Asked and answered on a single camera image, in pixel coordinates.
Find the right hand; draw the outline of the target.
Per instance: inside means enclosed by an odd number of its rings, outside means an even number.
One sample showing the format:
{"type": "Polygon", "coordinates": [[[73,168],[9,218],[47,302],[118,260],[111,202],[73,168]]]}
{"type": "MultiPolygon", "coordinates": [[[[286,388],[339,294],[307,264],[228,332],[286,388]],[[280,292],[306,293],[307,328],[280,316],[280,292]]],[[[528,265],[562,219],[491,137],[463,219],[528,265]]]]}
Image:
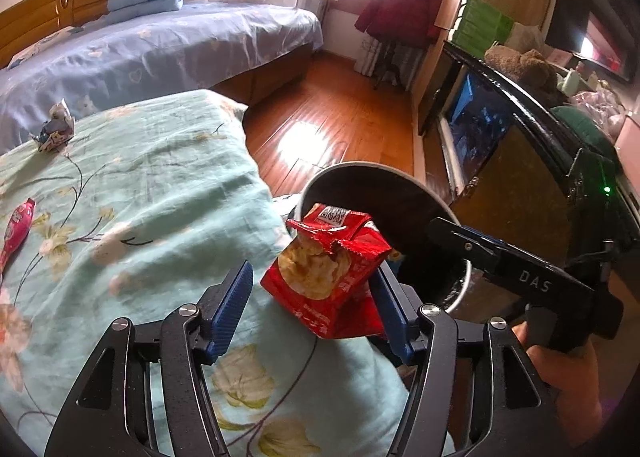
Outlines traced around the right hand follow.
{"type": "Polygon", "coordinates": [[[571,447],[588,442],[602,428],[597,354],[590,340],[582,353],[564,354],[530,345],[526,349],[540,378],[558,390],[556,410],[571,447]]]}

